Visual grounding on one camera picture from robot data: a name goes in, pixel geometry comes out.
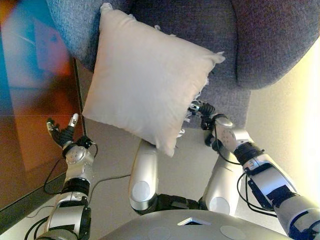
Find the vent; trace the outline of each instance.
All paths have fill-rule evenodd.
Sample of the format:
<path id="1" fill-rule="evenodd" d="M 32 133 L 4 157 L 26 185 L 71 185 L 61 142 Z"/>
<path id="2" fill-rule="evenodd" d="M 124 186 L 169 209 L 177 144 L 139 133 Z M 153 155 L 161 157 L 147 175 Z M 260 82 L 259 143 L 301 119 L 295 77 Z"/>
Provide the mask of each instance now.
<path id="1" fill-rule="evenodd" d="M 211 225 L 211 223 L 195 217 L 189 217 L 178 223 L 178 226 L 188 226 L 188 225 Z"/>

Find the white pillow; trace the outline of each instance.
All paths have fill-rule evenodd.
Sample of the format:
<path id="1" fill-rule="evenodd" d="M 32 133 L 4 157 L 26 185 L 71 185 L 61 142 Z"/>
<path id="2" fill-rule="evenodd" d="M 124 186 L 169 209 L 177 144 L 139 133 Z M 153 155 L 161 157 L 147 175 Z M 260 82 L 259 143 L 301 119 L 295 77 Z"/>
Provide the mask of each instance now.
<path id="1" fill-rule="evenodd" d="M 108 3 L 100 11 L 83 115 L 125 129 L 172 157 L 189 104 L 225 57 L 138 22 Z"/>

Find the gray upholstery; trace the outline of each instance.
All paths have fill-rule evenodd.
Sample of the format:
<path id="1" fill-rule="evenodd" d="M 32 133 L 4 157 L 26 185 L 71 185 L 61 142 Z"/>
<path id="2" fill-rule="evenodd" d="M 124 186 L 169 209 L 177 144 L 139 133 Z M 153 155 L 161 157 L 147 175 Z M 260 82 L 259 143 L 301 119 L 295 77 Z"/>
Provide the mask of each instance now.
<path id="1" fill-rule="evenodd" d="M 47 0 L 68 49 L 91 71 L 102 2 L 165 33 L 225 51 L 226 61 L 209 75 L 201 99 L 240 127 L 246 122 L 248 89 L 279 80 L 319 37 L 320 0 Z"/>
<path id="2" fill-rule="evenodd" d="M 128 13 L 133 0 L 47 0 L 68 50 L 91 72 L 95 69 L 98 49 L 100 6 L 105 2 Z"/>
<path id="3" fill-rule="evenodd" d="M 159 25 L 167 34 L 188 40 L 215 53 L 224 51 L 225 61 L 209 75 L 200 99 L 208 101 L 228 115 L 237 126 L 246 122 L 250 91 L 236 83 L 237 30 L 236 16 L 226 0 L 138 0 L 132 14 L 140 22 Z M 184 127 L 200 127 L 194 117 Z"/>
<path id="4" fill-rule="evenodd" d="M 259 89 L 283 77 L 319 37 L 320 0 L 232 0 L 237 82 Z"/>

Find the wire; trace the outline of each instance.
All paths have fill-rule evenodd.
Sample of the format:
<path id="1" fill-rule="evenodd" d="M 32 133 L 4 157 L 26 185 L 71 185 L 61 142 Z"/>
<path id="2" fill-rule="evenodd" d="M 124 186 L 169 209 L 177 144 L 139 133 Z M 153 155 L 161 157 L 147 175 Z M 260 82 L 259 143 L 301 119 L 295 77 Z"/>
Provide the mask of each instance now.
<path id="1" fill-rule="evenodd" d="M 248 200 L 246 200 L 246 199 L 241 195 L 240 190 L 239 190 L 239 182 L 240 182 L 240 180 L 244 177 L 245 174 L 246 174 L 246 173 L 244 172 L 244 173 L 239 177 L 239 179 L 238 179 L 238 181 L 237 181 L 237 183 L 236 183 L 236 190 L 238 191 L 239 196 L 242 198 L 243 201 L 245 201 L 245 202 L 246 202 L 247 204 L 249 204 L 250 206 L 252 206 L 252 207 L 254 207 L 254 208 L 256 208 L 256 209 L 260 209 L 260 210 L 267 211 L 267 210 L 263 209 L 262 207 L 258 207 L 258 206 L 256 206 L 256 205 L 253 205 L 252 203 L 250 203 Z"/>
<path id="2" fill-rule="evenodd" d="M 131 176 L 131 174 L 127 174 L 127 175 L 123 175 L 123 176 L 111 176 L 111 177 L 107 177 L 105 179 L 99 180 L 92 188 L 88 205 L 91 203 L 92 195 L 94 194 L 94 190 L 95 190 L 96 186 L 98 186 L 98 184 L 105 182 L 105 181 L 108 181 L 108 180 L 112 180 L 112 179 L 123 179 L 123 178 L 129 177 L 129 176 Z"/>
<path id="3" fill-rule="evenodd" d="M 47 220 L 44 219 L 42 222 L 39 223 L 39 225 L 36 227 L 36 229 L 34 230 L 34 234 L 33 234 L 33 239 L 37 238 L 37 234 L 38 234 L 38 230 L 39 228 L 42 226 L 42 224 L 44 224 Z"/>
<path id="4" fill-rule="evenodd" d="M 46 178 L 46 180 L 44 181 L 44 185 L 43 185 L 43 191 L 46 193 L 46 194 L 49 194 L 49 195 L 57 195 L 57 194 L 61 194 L 61 191 L 59 192 L 49 192 L 46 190 L 46 185 L 48 184 L 48 180 L 51 176 L 51 174 L 53 173 L 53 171 L 55 170 L 56 166 L 58 165 L 58 163 L 60 162 L 60 160 L 63 159 L 63 158 L 59 158 L 58 161 L 56 161 L 56 163 L 54 164 L 52 170 L 50 171 L 48 177 Z"/>
<path id="5" fill-rule="evenodd" d="M 249 209 L 256 212 L 256 213 L 259 213 L 259 214 L 263 214 L 263 215 L 268 215 L 268 216 L 271 216 L 271 217 L 275 217 L 277 218 L 277 215 L 275 214 L 272 214 L 272 213 L 267 213 L 267 212 L 274 212 L 273 210 L 265 210 L 264 208 L 262 207 L 258 207 L 252 203 L 249 202 L 248 200 L 248 176 L 246 176 L 245 178 L 245 198 L 241 195 L 240 193 L 240 190 L 239 190 L 239 182 L 240 180 L 243 178 L 243 176 L 245 175 L 246 173 L 244 172 L 238 179 L 237 183 L 236 183 L 236 190 L 239 194 L 239 196 L 242 198 L 243 201 L 246 202 L 246 204 L 248 205 Z"/>
<path id="6" fill-rule="evenodd" d="M 98 144 L 96 144 L 95 142 L 91 142 L 94 146 L 95 146 L 95 154 L 94 154 L 94 159 L 96 158 L 96 156 L 97 156 L 97 154 L 98 154 L 98 151 L 99 151 L 99 149 L 98 149 Z"/>
<path id="7" fill-rule="evenodd" d="M 49 218 L 49 216 L 46 216 L 44 218 L 42 218 L 41 220 L 37 221 L 35 224 L 33 224 L 29 230 L 26 232 L 25 236 L 24 236 L 24 240 L 28 240 L 28 236 L 30 234 L 30 232 L 35 228 L 35 226 L 37 226 L 38 224 L 42 223 L 43 221 L 47 221 Z"/>
<path id="8" fill-rule="evenodd" d="M 45 209 L 45 208 L 54 208 L 54 207 L 55 207 L 55 206 L 52 206 L 52 205 L 43 206 L 43 207 L 41 207 L 41 208 L 36 212 L 35 215 L 33 215 L 33 216 L 26 216 L 26 218 L 28 218 L 28 219 L 33 219 L 33 218 L 35 218 L 35 217 L 39 214 L 39 212 L 40 212 L 42 209 Z"/>
<path id="9" fill-rule="evenodd" d="M 226 159 L 226 158 L 221 154 L 221 152 L 220 152 L 220 147 L 219 147 L 219 140 L 218 140 L 218 136 L 217 136 L 216 120 L 214 120 L 214 122 L 213 122 L 213 127 L 214 127 L 214 135 L 215 135 L 216 148 L 217 148 L 217 150 L 218 150 L 219 156 L 220 156 L 223 160 L 227 161 L 228 163 L 235 164 L 235 165 L 241 165 L 241 164 L 238 163 L 238 162 L 229 161 L 228 159 Z"/>
<path id="10" fill-rule="evenodd" d="M 248 201 L 248 176 L 245 175 L 245 199 Z M 271 216 L 271 217 L 275 217 L 275 218 L 278 218 L 277 215 L 275 214 L 272 214 L 272 213 L 267 213 L 267 212 L 264 212 L 264 211 L 258 211 L 256 209 L 253 209 L 249 203 L 247 202 L 246 203 L 248 208 L 256 213 L 259 213 L 259 214 L 264 214 L 264 215 L 267 215 L 267 216 Z"/>

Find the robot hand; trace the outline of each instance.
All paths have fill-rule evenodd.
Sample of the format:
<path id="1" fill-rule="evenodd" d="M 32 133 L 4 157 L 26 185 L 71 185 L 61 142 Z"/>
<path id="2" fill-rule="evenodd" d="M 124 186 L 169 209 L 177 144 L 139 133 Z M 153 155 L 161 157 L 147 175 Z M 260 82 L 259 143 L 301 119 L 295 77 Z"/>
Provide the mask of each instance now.
<path id="1" fill-rule="evenodd" d="M 59 130 L 59 124 L 55 125 L 55 121 L 52 118 L 48 118 L 46 121 L 46 128 L 51 135 L 52 139 L 60 147 L 73 142 L 73 136 L 75 132 L 75 126 L 78 122 L 79 115 L 77 113 L 73 114 L 68 126 L 62 131 Z"/>

